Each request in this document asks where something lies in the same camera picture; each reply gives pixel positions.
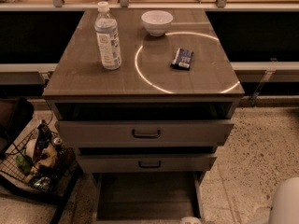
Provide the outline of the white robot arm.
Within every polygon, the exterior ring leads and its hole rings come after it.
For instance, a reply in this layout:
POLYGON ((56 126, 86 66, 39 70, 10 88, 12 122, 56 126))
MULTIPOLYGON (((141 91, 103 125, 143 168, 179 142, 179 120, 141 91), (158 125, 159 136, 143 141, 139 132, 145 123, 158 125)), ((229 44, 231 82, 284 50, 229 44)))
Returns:
POLYGON ((277 187, 266 217, 245 224, 299 224, 299 177, 289 178, 277 187))

